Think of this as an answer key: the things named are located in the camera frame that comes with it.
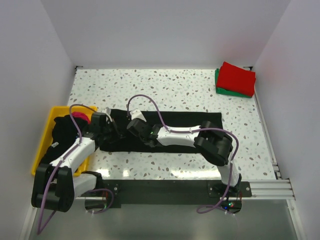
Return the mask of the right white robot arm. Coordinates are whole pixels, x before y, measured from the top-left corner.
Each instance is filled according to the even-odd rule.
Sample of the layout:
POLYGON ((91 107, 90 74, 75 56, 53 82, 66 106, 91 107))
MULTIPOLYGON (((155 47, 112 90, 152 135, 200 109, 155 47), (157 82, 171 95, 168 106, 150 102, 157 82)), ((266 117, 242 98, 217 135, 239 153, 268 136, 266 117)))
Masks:
POLYGON ((242 177, 234 164, 239 146, 233 149, 232 134, 212 122, 203 121, 193 127, 172 127, 150 125, 135 118, 127 130, 146 146, 146 152, 201 154, 217 167, 227 196, 233 197, 241 190, 242 177))

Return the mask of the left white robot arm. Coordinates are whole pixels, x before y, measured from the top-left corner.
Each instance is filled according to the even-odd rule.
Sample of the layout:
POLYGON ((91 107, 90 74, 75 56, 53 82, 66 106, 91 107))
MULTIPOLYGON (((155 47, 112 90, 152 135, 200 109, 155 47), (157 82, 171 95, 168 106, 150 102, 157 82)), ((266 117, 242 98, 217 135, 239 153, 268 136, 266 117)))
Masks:
POLYGON ((83 171, 78 177, 74 177, 74 173, 102 144, 115 143, 121 138, 115 121, 108 113, 93 113, 90 124, 71 147, 53 162, 41 163, 37 167, 31 205, 65 213, 75 198, 86 193, 99 196, 105 190, 100 173, 83 171))

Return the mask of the black t shirt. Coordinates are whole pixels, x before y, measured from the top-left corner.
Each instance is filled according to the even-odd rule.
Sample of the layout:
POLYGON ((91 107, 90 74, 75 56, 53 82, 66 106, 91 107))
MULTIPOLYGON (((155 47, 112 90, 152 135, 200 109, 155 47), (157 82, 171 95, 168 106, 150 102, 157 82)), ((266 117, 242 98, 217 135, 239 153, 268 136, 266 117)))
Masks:
MULTIPOLYGON (((150 147, 145 145, 138 137, 127 131, 127 125, 130 120, 125 110, 111 110, 110 116, 113 118, 116 126, 123 138, 120 140, 108 143, 104 142, 99 148, 104 152, 138 152, 138 153, 197 153, 194 147, 190 146, 157 146, 150 147)), ((161 116, 168 127, 194 127, 201 125, 204 121, 213 123, 215 128, 222 128, 222 114, 220 112, 186 112, 186 111, 162 111, 161 116)))

